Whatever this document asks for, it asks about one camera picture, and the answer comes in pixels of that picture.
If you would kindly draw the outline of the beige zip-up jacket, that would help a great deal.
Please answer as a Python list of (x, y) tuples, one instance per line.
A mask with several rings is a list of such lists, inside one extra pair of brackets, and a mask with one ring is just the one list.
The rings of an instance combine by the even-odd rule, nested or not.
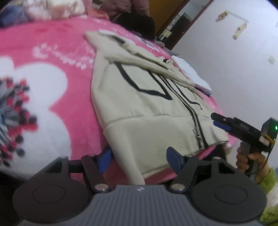
[(95, 49), (91, 97), (98, 121), (131, 185), (168, 167), (166, 150), (197, 154), (229, 141), (213, 109), (170, 59), (118, 35), (86, 31)]

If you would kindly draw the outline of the folded white towel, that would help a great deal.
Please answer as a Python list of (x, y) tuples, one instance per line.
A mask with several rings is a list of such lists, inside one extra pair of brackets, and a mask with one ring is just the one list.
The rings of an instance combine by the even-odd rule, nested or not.
[(207, 96), (212, 94), (210, 85), (203, 80), (193, 67), (190, 66), (184, 59), (177, 56), (171, 56), (174, 64), (179, 68), (183, 75), (194, 83), (194, 87), (205, 93)]

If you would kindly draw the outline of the pink floral bed blanket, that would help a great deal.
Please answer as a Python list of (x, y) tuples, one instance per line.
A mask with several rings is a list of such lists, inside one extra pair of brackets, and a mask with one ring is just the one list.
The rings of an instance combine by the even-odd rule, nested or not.
[[(96, 51), (84, 37), (86, 31), (118, 35), (171, 60), (157, 45), (104, 20), (75, 17), (2, 29), (2, 173), (25, 180), (60, 156), (76, 160), (110, 146), (92, 102)], [(168, 165), (145, 184), (173, 177)], [(111, 184), (130, 184), (116, 159), (105, 178)]]

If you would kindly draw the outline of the operator green right sleeve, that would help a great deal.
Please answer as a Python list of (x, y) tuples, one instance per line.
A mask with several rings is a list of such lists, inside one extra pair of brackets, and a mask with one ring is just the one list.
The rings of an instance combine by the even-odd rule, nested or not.
[(269, 169), (268, 175), (260, 182), (259, 186), (267, 196), (267, 205), (260, 217), (260, 221), (265, 225), (277, 225), (277, 174), (273, 168)]

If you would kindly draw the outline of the brown wooden door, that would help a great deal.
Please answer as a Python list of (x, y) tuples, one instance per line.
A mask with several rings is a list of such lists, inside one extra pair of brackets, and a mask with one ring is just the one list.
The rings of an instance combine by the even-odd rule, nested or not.
[(151, 0), (150, 14), (156, 26), (156, 34), (159, 35), (183, 9), (189, 0)]

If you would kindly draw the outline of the person in mauve puffer coat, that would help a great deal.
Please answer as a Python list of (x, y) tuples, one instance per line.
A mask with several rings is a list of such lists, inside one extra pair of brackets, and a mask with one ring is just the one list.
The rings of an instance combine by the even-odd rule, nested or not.
[(107, 0), (103, 1), (100, 10), (108, 14), (111, 22), (154, 41), (156, 26), (150, 15), (149, 3), (149, 0)]

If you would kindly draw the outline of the cream fleece garment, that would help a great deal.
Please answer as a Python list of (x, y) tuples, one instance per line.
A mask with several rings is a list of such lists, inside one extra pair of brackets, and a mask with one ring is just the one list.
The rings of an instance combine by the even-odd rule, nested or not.
[(85, 12), (83, 1), (25, 1), (24, 11), (32, 20), (67, 19)]

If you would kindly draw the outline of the blue denim jeans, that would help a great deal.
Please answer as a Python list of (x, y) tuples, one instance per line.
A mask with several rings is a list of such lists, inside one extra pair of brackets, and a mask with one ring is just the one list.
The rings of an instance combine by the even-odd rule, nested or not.
[(1, 28), (6, 28), (30, 22), (22, 6), (8, 5), (1, 11)]

